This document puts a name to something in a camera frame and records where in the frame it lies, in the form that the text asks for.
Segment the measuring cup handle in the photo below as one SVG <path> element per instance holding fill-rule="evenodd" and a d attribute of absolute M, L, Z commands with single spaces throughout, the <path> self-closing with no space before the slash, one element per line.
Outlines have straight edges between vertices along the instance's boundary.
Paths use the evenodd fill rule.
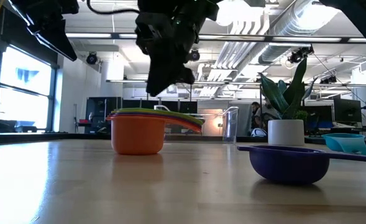
<path fill-rule="evenodd" d="M 345 154 L 345 153 L 322 153 L 322 154 L 324 156 L 329 157 L 330 159 L 344 159 L 344 160 L 350 160 L 350 161 L 366 162 L 366 156 Z"/>

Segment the security camera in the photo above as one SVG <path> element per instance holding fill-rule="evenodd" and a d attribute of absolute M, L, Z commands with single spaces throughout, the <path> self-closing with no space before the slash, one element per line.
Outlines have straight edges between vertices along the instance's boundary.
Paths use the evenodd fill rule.
<path fill-rule="evenodd" d="M 201 58 L 201 55 L 198 52 L 198 49 L 193 49 L 186 57 L 186 62 L 192 61 L 196 62 Z"/>
<path fill-rule="evenodd" d="M 95 65 L 98 62 L 97 52 L 90 52 L 86 62 L 89 65 Z"/>
<path fill-rule="evenodd" d="M 191 60 L 193 62 L 196 62 L 201 58 L 201 55 L 199 54 L 198 49 L 193 49 L 191 51 L 190 55 L 191 55 Z"/>

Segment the green leaf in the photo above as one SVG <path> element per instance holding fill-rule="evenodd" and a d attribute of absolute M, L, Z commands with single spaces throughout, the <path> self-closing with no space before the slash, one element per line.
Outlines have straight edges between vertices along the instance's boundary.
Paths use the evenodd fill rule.
<path fill-rule="evenodd" d="M 316 79 L 313 80 L 313 82 L 311 83 L 311 85 L 309 86 L 309 88 L 306 90 L 306 93 L 303 96 L 303 100 L 307 99 L 307 97 L 309 97 L 311 95 L 311 92 L 313 91 L 313 86 L 315 81 L 318 79 L 318 77 Z"/>
<path fill-rule="evenodd" d="M 307 58 L 304 58 L 300 64 L 296 68 L 295 75 L 293 77 L 292 83 L 290 83 L 289 87 L 283 92 L 283 97 L 285 98 L 286 102 L 291 105 L 293 102 L 293 98 L 296 95 L 296 91 L 300 88 L 301 83 L 303 82 L 304 74 L 306 73 L 307 69 Z"/>
<path fill-rule="evenodd" d="M 296 89 L 295 96 L 293 97 L 292 104 L 282 115 L 282 119 L 293 119 L 295 113 L 298 111 L 301 103 L 301 99 L 305 93 L 304 83 L 300 83 L 300 86 Z"/>
<path fill-rule="evenodd" d="M 278 82 L 278 88 L 280 89 L 281 93 L 283 93 L 287 89 L 286 83 L 283 80 L 280 80 Z"/>
<path fill-rule="evenodd" d="M 271 105 L 280 113 L 284 113 L 288 109 L 289 105 L 284 99 L 281 91 L 278 89 L 271 79 L 267 78 L 263 74 L 260 74 L 262 81 L 263 94 L 270 101 Z"/>

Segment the orange measuring cup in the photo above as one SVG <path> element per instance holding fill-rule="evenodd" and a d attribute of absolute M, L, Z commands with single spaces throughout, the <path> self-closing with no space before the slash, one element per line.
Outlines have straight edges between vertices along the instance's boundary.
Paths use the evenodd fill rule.
<path fill-rule="evenodd" d="M 163 147 L 165 125 L 178 124 L 200 131 L 198 127 L 177 119 L 161 116 L 109 116 L 111 121 L 111 144 L 119 154 L 151 155 Z"/>

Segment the clear plastic container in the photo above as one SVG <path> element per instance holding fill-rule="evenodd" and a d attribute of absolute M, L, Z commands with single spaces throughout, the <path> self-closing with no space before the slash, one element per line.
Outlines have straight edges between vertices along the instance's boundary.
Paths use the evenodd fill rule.
<path fill-rule="evenodd" d="M 155 110 L 169 110 L 166 106 L 156 105 Z M 166 137 L 182 141 L 211 141 L 235 144 L 237 139 L 239 108 L 236 106 L 226 110 L 199 109 L 199 113 L 187 114 L 202 119 L 202 132 L 196 133 L 180 125 L 167 124 Z"/>

